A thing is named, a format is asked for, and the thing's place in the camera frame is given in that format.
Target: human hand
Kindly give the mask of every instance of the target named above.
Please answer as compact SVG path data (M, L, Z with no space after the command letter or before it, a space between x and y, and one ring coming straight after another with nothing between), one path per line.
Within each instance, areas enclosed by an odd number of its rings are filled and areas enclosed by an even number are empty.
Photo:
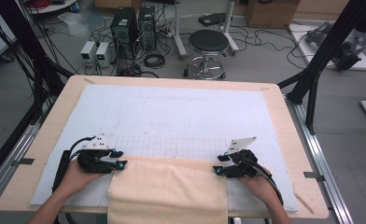
M263 167L263 169L270 174L270 171ZM276 192L271 185L271 183L261 174L257 174L253 177L238 177L242 183L246 185L247 188L265 204L274 203L278 200Z
M71 161L67 167L66 173L63 176L60 190L66 194L72 195L81 189L84 189L94 179L101 177L104 174L91 174L84 172L78 164L77 160Z

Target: round stool seat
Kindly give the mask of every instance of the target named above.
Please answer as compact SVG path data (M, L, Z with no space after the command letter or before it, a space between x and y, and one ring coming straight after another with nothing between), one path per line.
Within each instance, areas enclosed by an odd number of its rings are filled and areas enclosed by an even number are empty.
M219 52L229 47L227 37L213 30L196 31L190 35L189 42L194 48L207 52Z

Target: towel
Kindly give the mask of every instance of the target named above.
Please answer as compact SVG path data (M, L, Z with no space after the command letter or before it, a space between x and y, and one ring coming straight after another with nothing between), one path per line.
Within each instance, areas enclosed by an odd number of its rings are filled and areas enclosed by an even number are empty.
M125 157L108 190L110 224L227 223L226 178L212 161Z

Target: stool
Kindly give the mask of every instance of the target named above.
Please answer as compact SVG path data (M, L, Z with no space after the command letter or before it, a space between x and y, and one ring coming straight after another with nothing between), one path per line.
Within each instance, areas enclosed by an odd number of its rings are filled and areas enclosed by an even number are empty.
M189 63L188 70L192 78L213 80L226 77L221 63L212 57L219 54L225 56L224 51L229 47L229 40L224 34L213 30L196 31L189 38L189 46L203 54Z

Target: white box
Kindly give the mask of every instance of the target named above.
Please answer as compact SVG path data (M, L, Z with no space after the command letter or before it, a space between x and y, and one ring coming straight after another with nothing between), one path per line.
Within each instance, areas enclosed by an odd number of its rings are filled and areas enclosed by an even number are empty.
M80 54L87 66L94 67L97 63L96 60L96 44L94 41L87 41Z
M96 58L101 67L108 67L112 61L111 49L108 42L101 42L96 51Z

